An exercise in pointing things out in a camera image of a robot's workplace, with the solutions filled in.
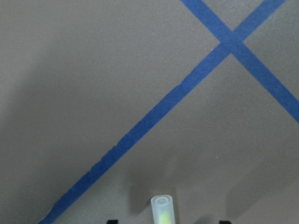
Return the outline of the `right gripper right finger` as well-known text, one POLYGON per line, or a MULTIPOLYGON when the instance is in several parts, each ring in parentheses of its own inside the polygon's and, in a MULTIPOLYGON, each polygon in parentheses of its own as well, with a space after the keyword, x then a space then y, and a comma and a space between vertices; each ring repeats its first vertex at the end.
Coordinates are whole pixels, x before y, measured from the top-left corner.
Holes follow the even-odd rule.
POLYGON ((228 221, 228 220, 220 220, 219 224, 230 224, 230 221, 228 221))

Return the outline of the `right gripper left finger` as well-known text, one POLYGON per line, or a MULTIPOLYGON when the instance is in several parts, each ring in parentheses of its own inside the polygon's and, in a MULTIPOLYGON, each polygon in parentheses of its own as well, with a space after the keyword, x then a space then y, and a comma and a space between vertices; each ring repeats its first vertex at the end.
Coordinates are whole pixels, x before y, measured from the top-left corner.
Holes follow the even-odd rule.
POLYGON ((107 220, 107 224, 118 224, 119 221, 117 219, 110 219, 110 220, 107 220))

